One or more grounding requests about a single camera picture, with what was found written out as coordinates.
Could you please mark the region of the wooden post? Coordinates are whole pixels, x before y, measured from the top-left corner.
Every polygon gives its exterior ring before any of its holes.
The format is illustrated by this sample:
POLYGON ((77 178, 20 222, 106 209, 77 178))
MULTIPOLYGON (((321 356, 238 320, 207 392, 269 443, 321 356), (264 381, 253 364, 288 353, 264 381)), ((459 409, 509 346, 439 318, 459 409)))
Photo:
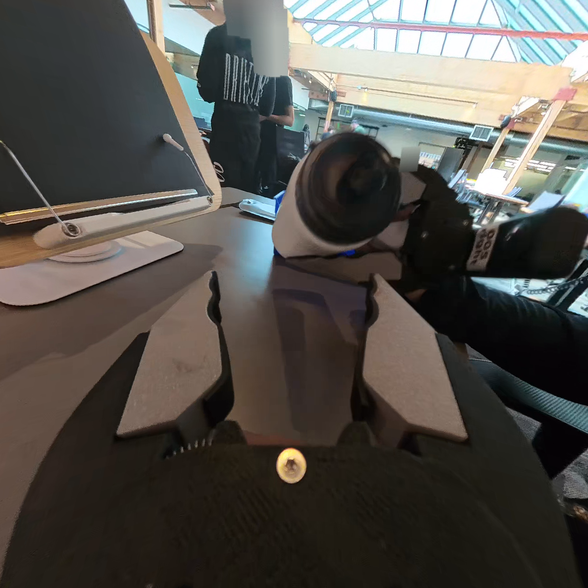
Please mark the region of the wooden post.
POLYGON ((576 96, 576 93, 577 89, 574 86, 562 88, 556 93, 555 98, 551 101, 537 129, 529 139, 520 158, 518 158, 516 165, 508 176, 507 184, 504 187, 502 195, 507 196, 507 194, 518 186, 518 181, 525 172, 528 163, 533 159, 563 107, 576 96))

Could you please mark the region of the person's right forearm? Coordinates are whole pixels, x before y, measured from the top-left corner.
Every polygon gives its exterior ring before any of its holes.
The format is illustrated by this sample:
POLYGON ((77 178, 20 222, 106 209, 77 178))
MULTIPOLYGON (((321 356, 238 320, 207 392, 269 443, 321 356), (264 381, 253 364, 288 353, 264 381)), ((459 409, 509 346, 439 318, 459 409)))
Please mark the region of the person's right forearm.
POLYGON ((438 333, 529 385, 587 405, 586 317, 466 276, 449 276, 403 296, 438 333))

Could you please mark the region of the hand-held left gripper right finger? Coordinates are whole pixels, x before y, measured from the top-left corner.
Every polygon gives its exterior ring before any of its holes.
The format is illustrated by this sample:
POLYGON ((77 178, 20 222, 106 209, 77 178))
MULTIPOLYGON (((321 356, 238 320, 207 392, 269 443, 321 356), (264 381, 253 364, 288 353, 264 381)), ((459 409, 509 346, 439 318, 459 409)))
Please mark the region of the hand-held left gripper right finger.
POLYGON ((413 434, 467 441, 435 330, 380 275, 371 276, 355 380, 359 418, 379 444, 413 434))

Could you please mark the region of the white stand base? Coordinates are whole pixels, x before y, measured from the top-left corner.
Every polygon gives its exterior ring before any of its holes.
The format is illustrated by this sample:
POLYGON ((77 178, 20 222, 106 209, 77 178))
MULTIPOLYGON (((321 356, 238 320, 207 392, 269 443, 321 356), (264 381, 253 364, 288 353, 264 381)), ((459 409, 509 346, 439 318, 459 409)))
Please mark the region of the white stand base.
POLYGON ((1 269, 1 303, 25 307, 55 302, 178 254, 183 248, 178 241, 145 231, 1 269))

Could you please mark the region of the white bottle black lid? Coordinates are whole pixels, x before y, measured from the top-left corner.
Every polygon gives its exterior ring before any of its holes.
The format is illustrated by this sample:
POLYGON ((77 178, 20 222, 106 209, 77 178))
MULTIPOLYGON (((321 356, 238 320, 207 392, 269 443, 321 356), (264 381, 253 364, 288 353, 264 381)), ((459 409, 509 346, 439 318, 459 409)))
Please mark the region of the white bottle black lid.
POLYGON ((342 133, 316 143, 294 169, 272 229, 283 258, 328 258, 401 246, 427 185, 374 138, 342 133))

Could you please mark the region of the black book stand wooden edge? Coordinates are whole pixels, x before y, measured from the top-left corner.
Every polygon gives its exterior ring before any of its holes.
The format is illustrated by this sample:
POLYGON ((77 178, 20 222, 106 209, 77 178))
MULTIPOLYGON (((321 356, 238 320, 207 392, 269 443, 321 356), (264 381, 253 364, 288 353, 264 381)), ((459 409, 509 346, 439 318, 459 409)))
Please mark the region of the black book stand wooden edge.
POLYGON ((171 64, 124 1, 1 1, 1 268, 209 214, 222 192, 171 64), (213 192, 209 204, 189 159, 213 192))

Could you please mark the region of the blue container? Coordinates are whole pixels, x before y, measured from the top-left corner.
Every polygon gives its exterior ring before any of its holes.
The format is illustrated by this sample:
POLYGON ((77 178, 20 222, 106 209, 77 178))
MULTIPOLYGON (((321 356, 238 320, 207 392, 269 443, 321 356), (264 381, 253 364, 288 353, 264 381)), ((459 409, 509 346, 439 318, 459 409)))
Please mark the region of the blue container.
POLYGON ((295 196, 285 189, 275 196, 276 217, 272 228, 275 254, 284 259, 351 256, 365 242, 336 245, 315 236, 302 221, 295 196))

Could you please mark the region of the white flat device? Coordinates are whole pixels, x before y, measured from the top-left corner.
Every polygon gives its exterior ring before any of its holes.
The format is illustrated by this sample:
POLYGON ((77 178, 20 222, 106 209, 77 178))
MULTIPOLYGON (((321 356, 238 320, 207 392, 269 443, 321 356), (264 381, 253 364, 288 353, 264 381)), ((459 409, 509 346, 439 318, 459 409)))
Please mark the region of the white flat device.
POLYGON ((274 199, 268 199, 259 196, 255 198, 245 198, 239 202, 239 209, 249 215, 261 217, 271 222, 276 217, 276 203, 274 199))

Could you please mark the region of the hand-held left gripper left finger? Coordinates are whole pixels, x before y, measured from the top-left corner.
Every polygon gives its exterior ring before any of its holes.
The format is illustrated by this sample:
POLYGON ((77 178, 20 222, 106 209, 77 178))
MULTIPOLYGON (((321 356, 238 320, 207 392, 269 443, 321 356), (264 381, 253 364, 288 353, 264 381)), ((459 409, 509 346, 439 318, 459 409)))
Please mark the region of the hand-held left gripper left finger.
POLYGON ((211 270, 151 327, 118 437, 209 437, 233 408, 229 350, 211 270))

